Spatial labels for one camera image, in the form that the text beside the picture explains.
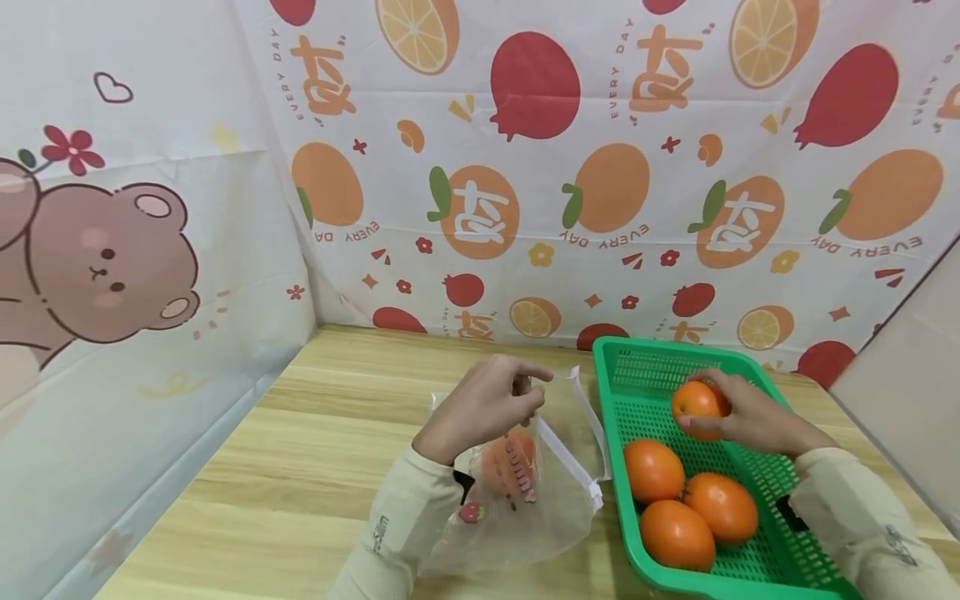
person's right hand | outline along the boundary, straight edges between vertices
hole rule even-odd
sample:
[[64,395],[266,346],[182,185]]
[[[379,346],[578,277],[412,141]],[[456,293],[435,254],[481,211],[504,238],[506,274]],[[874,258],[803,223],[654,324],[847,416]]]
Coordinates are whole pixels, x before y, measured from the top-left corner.
[[719,434],[725,440],[759,452],[784,454],[791,460],[815,448],[838,446],[832,437],[781,406],[740,375],[707,369],[692,374],[689,379],[712,382],[730,401],[732,410],[723,418],[681,417],[684,427]]

green plastic basket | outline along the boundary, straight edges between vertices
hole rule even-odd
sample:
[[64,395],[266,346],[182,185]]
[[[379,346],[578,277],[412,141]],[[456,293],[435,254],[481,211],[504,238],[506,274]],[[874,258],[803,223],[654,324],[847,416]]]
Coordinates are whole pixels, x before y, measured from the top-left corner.
[[[642,577],[658,588],[716,600],[860,599],[813,535],[795,531],[777,508],[778,500],[798,483],[789,460],[731,442],[701,442],[673,421],[673,392],[692,372],[711,367],[743,375],[789,406],[756,361],[730,350],[618,337],[598,339],[593,358],[620,526],[627,556]],[[746,486],[756,500],[760,515],[756,535],[738,548],[718,547],[710,573],[662,566],[643,548],[638,507],[623,461],[623,447],[639,438],[673,448],[684,462],[687,477],[702,471],[724,473]]]

beige sleeve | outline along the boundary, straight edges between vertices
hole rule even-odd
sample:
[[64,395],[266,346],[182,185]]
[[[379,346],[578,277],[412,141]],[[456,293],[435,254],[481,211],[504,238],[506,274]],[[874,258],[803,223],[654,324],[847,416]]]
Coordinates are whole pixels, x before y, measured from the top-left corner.
[[960,599],[906,509],[850,452],[819,448],[797,459],[796,469],[790,506],[866,600]]
[[408,448],[380,484],[370,521],[326,593],[328,600],[409,597],[420,563],[430,556],[463,494],[452,468]]

wooden table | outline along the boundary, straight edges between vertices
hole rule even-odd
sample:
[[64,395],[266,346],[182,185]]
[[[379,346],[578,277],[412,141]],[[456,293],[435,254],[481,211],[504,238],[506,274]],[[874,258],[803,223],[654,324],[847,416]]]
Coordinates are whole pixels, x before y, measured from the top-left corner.
[[[509,351],[558,372],[589,353],[327,326],[303,349],[98,598],[322,598],[359,536],[381,477],[413,439],[430,393]],[[960,579],[960,545],[818,385],[774,375],[795,410],[879,473]],[[568,384],[552,405],[574,407]],[[562,556],[495,575],[418,582],[415,598],[666,598],[627,563],[612,489],[590,536]]]

drawstring bag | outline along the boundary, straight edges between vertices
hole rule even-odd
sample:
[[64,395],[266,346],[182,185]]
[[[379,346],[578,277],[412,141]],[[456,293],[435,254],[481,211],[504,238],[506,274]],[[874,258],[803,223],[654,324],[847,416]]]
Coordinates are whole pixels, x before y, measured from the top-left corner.
[[[420,565],[419,576],[455,575],[532,564],[563,554],[590,532],[603,506],[599,482],[610,479],[606,435],[580,384],[580,368],[568,377],[582,410],[564,429],[583,428],[599,445],[603,472],[591,476],[542,415],[528,427],[471,448],[454,463],[458,480],[471,482],[460,510]],[[445,395],[434,394],[431,413]]]

